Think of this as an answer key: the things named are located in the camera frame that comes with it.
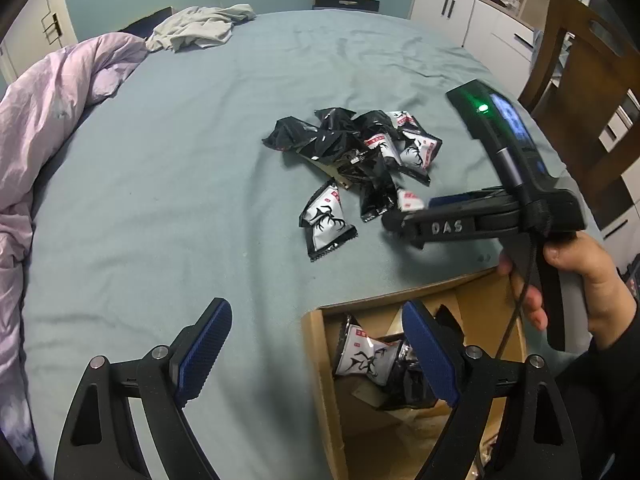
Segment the white cloth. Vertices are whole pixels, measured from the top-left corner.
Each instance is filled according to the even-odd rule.
[[[234,23],[255,18],[249,4],[221,7],[187,7],[169,16],[158,25],[148,40],[150,52],[172,48],[177,52],[182,47],[195,43],[207,48],[226,43],[231,37]]]
[[[18,354],[31,188],[84,106],[115,93],[146,54],[143,40],[121,32],[66,46],[22,74],[0,102],[0,430],[24,463],[35,450]]]

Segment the pile of snack packages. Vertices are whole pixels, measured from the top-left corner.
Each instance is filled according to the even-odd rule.
[[[396,187],[391,172],[426,186],[427,168],[442,141],[428,134],[408,112],[372,110],[356,118],[344,108],[316,110],[320,126],[285,117],[262,142],[280,152],[294,151],[334,178],[318,189],[300,214],[311,261],[358,235],[344,219],[337,182],[360,187],[360,217],[368,222],[383,212],[424,208],[413,193]]]
[[[401,313],[399,310],[386,335],[377,339],[370,338],[354,316],[345,314],[335,353],[334,377],[367,377],[376,386],[361,385],[353,395],[378,410],[432,408],[438,399],[402,332]],[[449,328],[460,343],[464,341],[462,328],[445,305],[440,305],[434,318]]]

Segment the display screen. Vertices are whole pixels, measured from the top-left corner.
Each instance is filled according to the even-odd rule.
[[[533,143],[533,140],[529,137],[527,129],[524,127],[520,116],[511,103],[497,94],[491,94],[491,101],[494,102],[495,107],[498,108],[498,111],[500,112],[500,115],[505,121],[507,121],[507,124],[520,144],[524,148],[535,149],[536,146]]]

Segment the bed sheet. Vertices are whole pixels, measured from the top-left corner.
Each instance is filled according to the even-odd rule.
[[[265,14],[209,50],[152,54],[92,111],[39,179],[24,298],[34,427],[52,474],[58,439],[92,356],[142,357],[172,341],[215,296],[234,323],[200,397],[185,408],[220,478],[328,479],[300,317],[324,304],[494,266],[494,240],[417,251],[363,224],[315,263],[298,215],[326,181],[260,140],[275,121],[344,106],[408,110],[444,144],[425,200],[498,184],[445,92],[474,78],[465,50],[387,16],[339,10]],[[552,174],[564,165],[523,110]],[[592,232],[593,219],[590,219]],[[139,403],[134,418],[153,478],[165,478]]]

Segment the black sleeve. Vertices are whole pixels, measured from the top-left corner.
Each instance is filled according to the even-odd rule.
[[[640,476],[640,318],[609,348],[589,351],[556,379],[580,453],[584,480],[597,480],[609,457],[606,480]]]

